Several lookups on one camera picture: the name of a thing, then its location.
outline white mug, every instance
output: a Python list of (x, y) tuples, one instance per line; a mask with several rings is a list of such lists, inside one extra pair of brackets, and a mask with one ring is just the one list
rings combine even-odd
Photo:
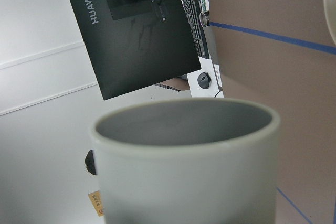
[(152, 102), (92, 128), (106, 223), (271, 224), (280, 117), (235, 99)]

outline blue line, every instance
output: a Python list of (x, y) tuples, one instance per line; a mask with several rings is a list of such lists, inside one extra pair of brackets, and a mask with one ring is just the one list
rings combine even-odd
[(314, 50), (327, 52), (329, 54), (336, 55), (336, 47), (326, 46), (326, 45), (322, 45), (322, 44), (318, 44), (318, 43), (314, 43), (314, 42), (310, 42), (310, 41), (306, 41), (306, 40), (301, 40), (301, 39), (294, 39), (294, 38), (281, 36), (281, 35), (277, 35), (277, 34), (266, 33), (264, 31), (258, 31), (258, 30), (249, 29), (249, 28), (240, 27), (240, 26), (220, 24), (220, 23), (216, 23), (216, 22), (210, 22), (210, 25), (211, 26), (217, 26), (217, 27), (220, 27), (220, 28), (229, 29), (229, 30), (234, 30), (234, 31), (241, 31), (242, 33), (253, 34), (253, 35), (260, 36), (260, 37), (265, 37), (265, 38), (268, 38), (268, 39), (274, 39), (274, 40), (282, 41), (282, 42), (285, 42), (285, 43), (290, 43), (290, 44), (294, 44), (294, 45), (297, 45), (297, 46), (307, 47), (307, 48), (310, 48), (310, 49), (314, 49)]
[(333, 224), (336, 224), (336, 200), (335, 200), (335, 211), (334, 211), (334, 222)]
[(304, 218), (305, 218), (305, 220), (309, 223), (309, 224), (313, 224), (313, 222), (311, 222), (311, 220), (310, 219), (308, 219), (307, 218), (307, 216), (293, 203), (293, 201), (291, 201), (288, 197), (287, 197), (287, 195), (286, 194), (284, 194), (284, 192), (283, 191), (281, 191), (278, 187), (277, 187), (277, 190), (278, 190), (278, 192), (279, 193), (281, 193), (281, 195), (283, 195), (284, 196), (284, 198), (295, 208), (295, 210), (299, 213), (299, 214), (301, 214)]

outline keyboard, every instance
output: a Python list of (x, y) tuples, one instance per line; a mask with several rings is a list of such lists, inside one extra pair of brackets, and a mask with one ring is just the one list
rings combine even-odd
[(182, 4), (194, 38), (198, 56), (205, 59), (209, 59), (209, 52), (205, 40), (205, 35), (199, 21), (199, 14), (201, 13), (200, 1), (182, 0)]

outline white wall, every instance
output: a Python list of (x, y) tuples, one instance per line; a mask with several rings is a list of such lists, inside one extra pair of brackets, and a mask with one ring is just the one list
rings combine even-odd
[(88, 130), (108, 111), (189, 97), (148, 87), (103, 101), (69, 0), (0, 0), (0, 223), (103, 223)]

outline monitor back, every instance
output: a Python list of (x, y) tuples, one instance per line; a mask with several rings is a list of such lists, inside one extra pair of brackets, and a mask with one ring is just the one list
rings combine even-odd
[(103, 99), (201, 68), (181, 0), (70, 0)]

